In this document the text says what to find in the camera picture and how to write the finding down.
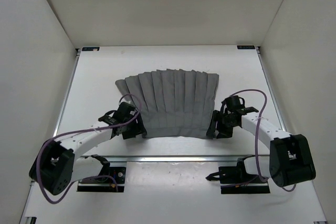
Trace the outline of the grey pleated skirt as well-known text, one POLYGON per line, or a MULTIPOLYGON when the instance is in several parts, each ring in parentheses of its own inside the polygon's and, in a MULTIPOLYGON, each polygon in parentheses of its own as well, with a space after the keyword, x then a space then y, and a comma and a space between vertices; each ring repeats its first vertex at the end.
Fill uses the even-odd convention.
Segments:
POLYGON ((148 138, 206 138, 219 75, 195 70, 156 70, 119 79, 120 93, 140 108, 148 138))

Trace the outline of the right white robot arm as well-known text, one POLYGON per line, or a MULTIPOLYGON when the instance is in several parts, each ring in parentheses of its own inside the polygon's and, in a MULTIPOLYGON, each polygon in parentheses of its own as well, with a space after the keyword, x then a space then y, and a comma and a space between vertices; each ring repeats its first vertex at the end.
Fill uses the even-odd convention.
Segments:
POLYGON ((213 112, 206 136, 210 139, 231 138, 235 127, 251 133, 255 144, 263 143, 269 149, 267 157, 255 153, 238 159, 234 172, 238 185, 253 178, 259 178, 261 182, 271 178, 278 187, 315 179, 316 169, 307 138, 276 127, 256 108, 246 107, 245 100, 237 95, 226 98, 221 109, 213 112))

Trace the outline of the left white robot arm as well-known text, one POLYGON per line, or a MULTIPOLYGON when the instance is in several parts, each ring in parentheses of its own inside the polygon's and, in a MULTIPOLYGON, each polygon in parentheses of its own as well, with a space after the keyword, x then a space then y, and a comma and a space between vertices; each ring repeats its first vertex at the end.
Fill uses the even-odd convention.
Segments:
POLYGON ((107 159, 98 154, 88 157, 84 154, 119 135, 125 140, 147 135, 140 112, 127 102, 121 102, 117 110, 105 113, 87 130, 63 133, 50 142, 46 141, 30 168, 29 176, 54 196, 72 183, 88 177, 104 181, 110 174, 107 159))

